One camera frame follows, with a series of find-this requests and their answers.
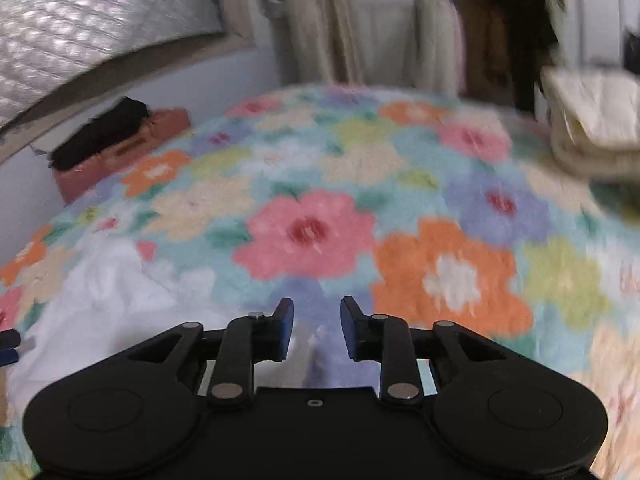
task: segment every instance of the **orange flower pattern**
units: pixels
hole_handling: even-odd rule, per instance
[[[397,101],[380,109],[380,117],[391,119],[402,126],[433,126],[450,111],[427,102]]]
[[[509,251],[468,238],[450,221],[421,219],[418,237],[397,233],[374,249],[383,281],[372,285],[377,312],[430,328],[451,320],[485,335],[531,329],[529,307],[509,291]]]
[[[15,283],[20,271],[26,267],[38,263],[47,253],[47,245],[42,239],[51,231],[51,225],[47,224],[33,235],[29,243],[16,257],[0,269],[0,280],[5,286]]]
[[[178,176],[180,168],[190,162],[191,159],[180,150],[144,158],[121,180],[127,186],[125,196],[132,198],[148,191],[155,184],[171,182]]]

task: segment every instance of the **folded cloth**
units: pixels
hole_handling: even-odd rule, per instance
[[[60,294],[26,332],[20,362],[9,369],[8,397],[20,416],[44,387],[187,321],[205,330],[243,316],[210,299],[216,275],[209,267],[176,276],[166,260],[147,263],[133,241],[100,232],[79,242],[83,257]],[[255,383],[300,387],[312,335],[298,325],[282,364],[255,367]]]
[[[51,154],[51,167],[68,171],[90,156],[135,135],[149,110],[140,101],[122,98],[111,110],[96,117]]]
[[[547,68],[542,80],[556,159],[580,176],[640,180],[640,78],[619,70]]]

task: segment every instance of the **purple flower pattern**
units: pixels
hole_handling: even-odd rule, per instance
[[[511,247],[521,240],[544,242],[552,231],[547,202],[483,172],[453,180],[445,192],[447,206],[460,211],[467,235],[493,246]]]
[[[88,207],[96,207],[105,203],[111,198],[113,188],[116,186],[120,178],[121,175],[115,173],[102,179],[98,184],[85,191],[73,203],[71,203],[68,206],[69,211],[73,214],[80,214]]]
[[[187,154],[195,158],[207,153],[218,152],[234,144],[239,144],[253,132],[245,120],[225,121],[213,132],[198,134],[191,141]]]
[[[321,106],[325,108],[375,107],[380,101],[373,95],[348,87],[329,88],[324,92]]]

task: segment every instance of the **white sheet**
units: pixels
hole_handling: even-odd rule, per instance
[[[80,242],[83,257],[63,290],[24,335],[20,362],[8,371],[8,397],[24,414],[37,392],[187,321],[224,328],[246,313],[210,299],[211,269],[177,275],[172,264],[143,261],[135,244],[104,233]],[[311,334],[296,325],[282,364],[255,367],[258,386],[300,387],[311,358]]]

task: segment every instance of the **curtain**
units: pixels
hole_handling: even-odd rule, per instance
[[[449,0],[420,0],[418,50],[412,67],[414,86],[446,97],[465,89],[465,45],[462,22]]]
[[[303,82],[363,84],[364,64],[349,0],[286,0]]]

